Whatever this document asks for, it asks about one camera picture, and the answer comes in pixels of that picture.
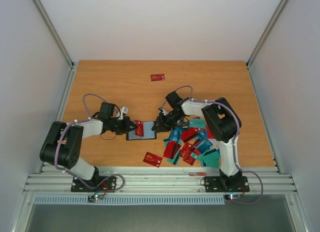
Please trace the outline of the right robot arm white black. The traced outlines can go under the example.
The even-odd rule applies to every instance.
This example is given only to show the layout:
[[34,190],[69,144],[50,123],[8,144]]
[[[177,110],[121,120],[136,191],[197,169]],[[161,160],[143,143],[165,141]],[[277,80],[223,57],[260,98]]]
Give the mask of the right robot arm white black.
[[167,132],[175,128],[176,122],[185,116],[203,117],[208,129],[217,140],[221,164],[219,178],[221,186],[226,190],[234,189],[243,173],[238,160],[238,135],[242,123],[228,101],[220,97],[217,100],[196,100],[181,98],[175,91],[166,96],[172,111],[160,112],[152,130],[156,133]]

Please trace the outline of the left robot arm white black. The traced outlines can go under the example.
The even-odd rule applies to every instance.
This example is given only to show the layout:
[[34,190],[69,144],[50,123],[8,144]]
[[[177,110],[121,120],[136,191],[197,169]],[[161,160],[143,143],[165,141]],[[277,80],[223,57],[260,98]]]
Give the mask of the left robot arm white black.
[[97,167],[81,158],[82,140],[107,131],[120,136],[136,130],[138,126],[127,116],[127,112],[127,107],[119,108],[103,102],[99,111],[87,119],[70,123],[53,122],[40,150],[40,160],[70,174],[76,184],[81,183],[89,191],[105,189],[103,183],[109,177],[103,179]]

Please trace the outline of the black leather card holder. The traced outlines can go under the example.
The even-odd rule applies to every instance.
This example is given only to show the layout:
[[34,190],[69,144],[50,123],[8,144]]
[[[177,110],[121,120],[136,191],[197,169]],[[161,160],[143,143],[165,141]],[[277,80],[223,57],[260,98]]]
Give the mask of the black leather card holder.
[[126,134],[126,140],[132,141],[132,140],[151,140],[156,139],[157,134],[155,131],[152,130],[152,127],[154,125],[154,121],[143,121],[144,123],[144,136],[140,137],[135,135],[135,131],[131,131]]

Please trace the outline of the red VIP card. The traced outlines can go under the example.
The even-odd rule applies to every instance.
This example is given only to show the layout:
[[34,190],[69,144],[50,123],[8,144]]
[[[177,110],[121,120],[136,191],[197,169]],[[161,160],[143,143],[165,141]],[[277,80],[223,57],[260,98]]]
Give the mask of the red VIP card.
[[163,158],[150,152],[146,152],[143,162],[159,168]]
[[144,136],[144,122],[135,120],[137,128],[135,129],[135,135],[143,137]]

